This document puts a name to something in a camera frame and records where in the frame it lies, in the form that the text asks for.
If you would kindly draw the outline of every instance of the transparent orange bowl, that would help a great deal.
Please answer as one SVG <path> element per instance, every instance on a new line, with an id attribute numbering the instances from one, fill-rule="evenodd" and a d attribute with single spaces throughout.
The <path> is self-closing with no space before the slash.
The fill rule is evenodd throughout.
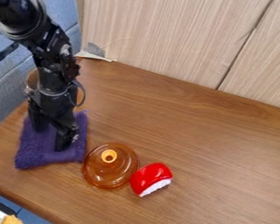
<path id="1" fill-rule="evenodd" d="M 90 185 L 112 190 L 126 186 L 138 166 L 137 154 L 129 146 L 106 143 L 86 155 L 82 171 Z"/>

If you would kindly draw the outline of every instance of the yellow object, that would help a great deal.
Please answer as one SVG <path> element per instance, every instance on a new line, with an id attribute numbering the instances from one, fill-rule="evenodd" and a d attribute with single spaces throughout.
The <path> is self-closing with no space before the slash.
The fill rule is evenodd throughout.
<path id="1" fill-rule="evenodd" d="M 14 215 L 6 215 L 3 218 L 2 224 L 24 224 L 24 223 Z"/>
<path id="2" fill-rule="evenodd" d="M 113 163 L 117 159 L 117 153 L 114 150 L 105 150 L 101 154 L 101 159 L 105 163 Z"/>

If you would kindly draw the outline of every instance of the orange container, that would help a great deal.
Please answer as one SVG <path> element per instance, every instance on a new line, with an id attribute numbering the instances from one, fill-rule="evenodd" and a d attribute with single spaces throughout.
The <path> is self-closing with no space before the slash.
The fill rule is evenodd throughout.
<path id="1" fill-rule="evenodd" d="M 84 161 L 85 180 L 111 190 L 126 186 L 139 166 L 136 153 L 121 143 L 107 143 L 90 151 Z"/>

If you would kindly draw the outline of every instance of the gray couch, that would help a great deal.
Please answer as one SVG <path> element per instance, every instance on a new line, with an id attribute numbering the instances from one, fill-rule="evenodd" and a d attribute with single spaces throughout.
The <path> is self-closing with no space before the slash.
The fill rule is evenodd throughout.
<path id="1" fill-rule="evenodd" d="M 45 5 L 52 20 L 66 31 L 77 53 L 81 49 L 81 35 L 75 0 L 45 0 Z M 10 43 L 0 35 L 0 50 Z M 25 100 L 25 78 L 34 67 L 31 53 L 22 46 L 0 61 L 0 122 Z"/>

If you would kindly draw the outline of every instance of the wooden wall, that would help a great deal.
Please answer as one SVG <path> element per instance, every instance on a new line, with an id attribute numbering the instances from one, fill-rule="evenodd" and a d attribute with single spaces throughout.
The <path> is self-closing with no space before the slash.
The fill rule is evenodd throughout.
<path id="1" fill-rule="evenodd" d="M 280 107 L 280 0 L 269 7 L 220 90 Z"/>
<path id="2" fill-rule="evenodd" d="M 280 107 L 280 0 L 85 0 L 83 29 L 111 59 Z"/>
<path id="3" fill-rule="evenodd" d="M 269 0 L 86 0 L 83 46 L 216 88 Z"/>

